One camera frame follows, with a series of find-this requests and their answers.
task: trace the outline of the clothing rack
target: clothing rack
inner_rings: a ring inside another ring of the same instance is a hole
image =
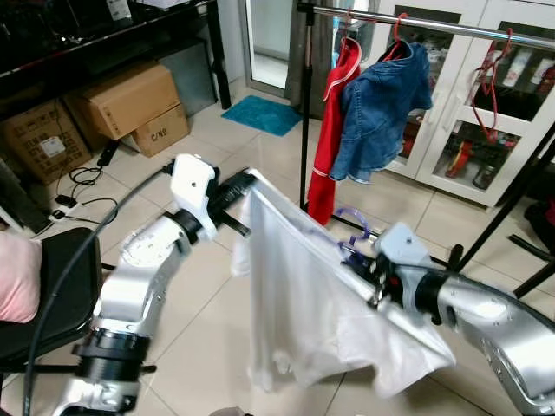
[[[404,26],[426,28],[439,30],[442,32],[451,33],[454,35],[463,35],[471,37],[479,37],[482,39],[491,39],[497,42],[507,42],[509,35],[506,32],[491,29],[475,28],[471,26],[463,26],[454,23],[438,22],[434,20],[418,19],[413,17],[406,17],[402,20],[395,15],[383,15],[380,13],[370,13],[359,10],[348,10],[340,9],[335,7],[323,7],[316,6],[312,3],[306,3],[299,1],[297,2],[297,11],[304,13],[306,15],[305,19],[305,43],[304,43],[304,66],[303,66],[303,77],[301,80],[301,90],[303,91],[303,139],[301,143],[301,184],[300,184],[300,207],[301,209],[307,209],[307,203],[305,202],[305,191],[306,191],[306,164],[308,159],[308,142],[309,142],[309,118],[310,118],[310,91],[312,89],[312,27],[314,26],[314,17],[316,14],[323,16],[338,16],[344,18],[354,18],[359,20],[371,21],[374,23],[388,23],[395,24],[399,23]],[[546,49],[555,50],[555,40],[544,39],[535,36],[526,36],[520,34],[511,34],[511,43],[515,45],[529,46],[536,49]],[[476,239],[473,246],[468,250],[468,252],[463,257],[463,247],[460,244],[456,244],[451,250],[448,261],[441,260],[439,258],[432,257],[434,262],[446,266],[449,270],[461,271],[464,266],[472,259],[480,247],[487,241],[487,239],[493,234],[509,212],[514,208],[514,206],[519,202],[522,196],[525,194],[531,179],[534,178],[539,172],[541,172],[546,166],[549,165],[551,160],[555,158],[555,140],[551,143],[545,154],[538,161],[534,163],[535,159],[539,156],[544,147],[547,146],[551,137],[555,134],[555,123],[545,134],[544,138],[539,143],[536,150],[533,152],[531,158],[526,162],[523,167],[523,174],[520,176],[519,180],[513,186],[510,191],[507,200],[503,207],[499,210],[492,222],[486,227],[482,234]],[[345,218],[340,218],[338,216],[332,216],[335,220],[340,221],[346,225],[349,225],[358,230],[363,230],[361,225],[355,224]],[[371,231],[372,236],[379,237],[379,234]],[[518,297],[522,297],[530,290],[534,289],[539,283],[543,282],[554,272],[553,265],[548,263],[546,267],[536,273],[533,277],[524,282],[520,287],[515,290]]]

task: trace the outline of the door frame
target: door frame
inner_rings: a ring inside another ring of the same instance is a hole
[[[256,81],[252,78],[252,57],[254,56],[254,45],[252,42],[252,24],[251,24],[251,1],[256,0],[238,0],[239,18],[241,21],[241,38],[243,41],[243,61],[245,63],[245,84],[247,87],[262,91],[263,93],[276,95],[277,97],[285,96],[285,89],[275,87],[265,82]]]

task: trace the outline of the electrical cord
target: electrical cord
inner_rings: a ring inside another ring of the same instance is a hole
[[[89,179],[79,180],[78,178],[84,173],[93,173],[95,176]],[[75,183],[73,189],[71,190],[71,198],[75,198],[75,191],[79,186],[93,186],[96,185],[96,181],[101,178],[104,171],[102,166],[100,167],[76,167],[69,173],[69,178]]]
[[[114,215],[109,219],[109,221],[106,222],[106,225],[114,222],[114,220],[117,218],[118,216],[118,201],[116,201],[113,198],[95,198],[95,199],[91,199],[90,201],[87,202],[83,202],[82,205],[86,206],[88,204],[91,204],[93,202],[98,202],[98,201],[111,201],[114,203],[114,208],[116,208]],[[89,218],[79,218],[79,217],[73,217],[70,215],[66,215],[65,218],[67,219],[73,219],[74,221],[82,221],[83,223],[91,223],[91,224],[100,224],[98,221],[94,221],[93,219],[89,219]]]
[[[38,231],[33,238],[37,238],[39,236],[41,236],[42,234],[44,234],[46,231],[48,231],[50,228],[52,228],[54,226],[55,223],[50,223],[48,224],[46,227],[44,227],[42,230]]]
[[[131,198],[133,198],[137,193],[139,193],[146,185],[150,184],[158,175],[161,173],[169,173],[171,174],[173,171],[173,162],[170,164],[161,167],[158,171],[152,173],[148,176],[145,180],[143,180],[140,184],[138,184],[135,188],[133,188],[129,193],[123,197],[123,199],[116,204],[114,208],[102,219],[102,221],[97,225],[94,231],[92,231],[88,237],[83,241],[83,243],[77,248],[75,254],[71,257],[71,259],[66,264],[65,268],[63,269],[60,278],[55,284],[55,287],[52,290],[52,294],[50,295],[44,310],[41,313],[41,316],[36,324],[35,333],[33,334],[33,338],[31,340],[29,346],[29,356],[27,362],[27,368],[25,370],[25,378],[23,383],[23,416],[30,416],[31,410],[31,401],[33,395],[33,387],[34,387],[34,380],[33,380],[33,373],[35,368],[35,359],[36,353],[38,349],[39,341],[41,340],[42,332],[44,330],[44,326],[46,321],[48,320],[50,310],[54,306],[56,302],[56,298],[58,297],[58,292],[60,288],[63,286],[65,281],[69,277],[69,273],[75,267],[77,261],[81,258],[85,250],[91,245],[91,243],[95,240],[96,236],[104,229],[104,227],[110,222],[110,219],[116,215],[117,211],[123,207]]]

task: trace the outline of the cabinet handle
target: cabinet handle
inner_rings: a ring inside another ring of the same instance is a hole
[[[453,120],[454,116],[456,115],[456,112],[459,110],[460,104],[462,103],[462,100],[455,96],[453,98],[453,100],[451,101],[451,106],[449,107],[448,111],[447,111],[447,116],[445,119],[443,119],[443,130],[445,130],[446,132],[449,131],[449,128],[451,127],[451,121]]]
[[[432,107],[432,110],[430,111],[430,114],[428,116],[428,121],[427,121],[428,124],[435,124],[435,122],[437,121],[438,115],[441,114],[441,110],[439,106],[437,106],[435,103],[440,100],[442,95],[443,95],[442,92],[437,92],[437,93],[434,93],[434,97],[432,97],[432,102],[434,103],[434,106]]]

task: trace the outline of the wall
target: wall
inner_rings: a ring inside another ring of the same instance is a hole
[[[287,60],[293,0],[252,0],[255,52]]]

